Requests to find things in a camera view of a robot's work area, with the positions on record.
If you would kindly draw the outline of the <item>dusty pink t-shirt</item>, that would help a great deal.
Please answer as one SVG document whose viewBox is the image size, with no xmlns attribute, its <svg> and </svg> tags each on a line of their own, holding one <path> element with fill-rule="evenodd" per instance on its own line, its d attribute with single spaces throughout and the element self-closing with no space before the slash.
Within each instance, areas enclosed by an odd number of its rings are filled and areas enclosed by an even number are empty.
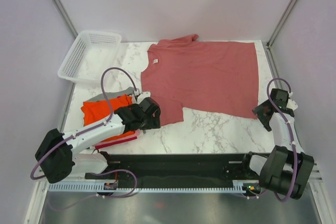
<svg viewBox="0 0 336 224">
<path fill-rule="evenodd" d="M 142 90 L 161 108 L 161 125 L 182 122 L 183 108 L 255 119 L 258 60 L 253 42 L 163 39 L 148 49 Z"/>
</svg>

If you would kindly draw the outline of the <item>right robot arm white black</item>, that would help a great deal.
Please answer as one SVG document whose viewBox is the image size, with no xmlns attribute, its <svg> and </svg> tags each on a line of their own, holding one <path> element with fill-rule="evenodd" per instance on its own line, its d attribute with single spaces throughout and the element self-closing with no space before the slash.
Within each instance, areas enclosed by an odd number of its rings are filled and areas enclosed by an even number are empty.
<svg viewBox="0 0 336 224">
<path fill-rule="evenodd" d="M 301 198 L 314 167 L 312 156 L 304 153 L 294 128 L 294 113 L 288 106 L 289 93 L 272 89 L 268 100 L 253 109 L 263 127 L 274 136 L 275 147 L 267 156 L 249 152 L 240 166 L 248 179 L 258 175 L 261 188 L 290 198 Z"/>
</svg>

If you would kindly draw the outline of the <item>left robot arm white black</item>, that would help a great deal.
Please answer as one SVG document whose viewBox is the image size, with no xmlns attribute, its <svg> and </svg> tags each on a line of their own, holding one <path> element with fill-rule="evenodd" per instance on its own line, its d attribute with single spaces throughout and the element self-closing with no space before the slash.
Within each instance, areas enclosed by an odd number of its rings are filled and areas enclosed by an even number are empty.
<svg viewBox="0 0 336 224">
<path fill-rule="evenodd" d="M 151 97 L 139 104 L 120 107 L 105 118 L 72 132 L 50 130 L 35 153 L 37 166 L 51 184 L 65 179 L 75 166 L 75 157 L 99 142 L 130 131 L 159 129 L 161 109 Z"/>
</svg>

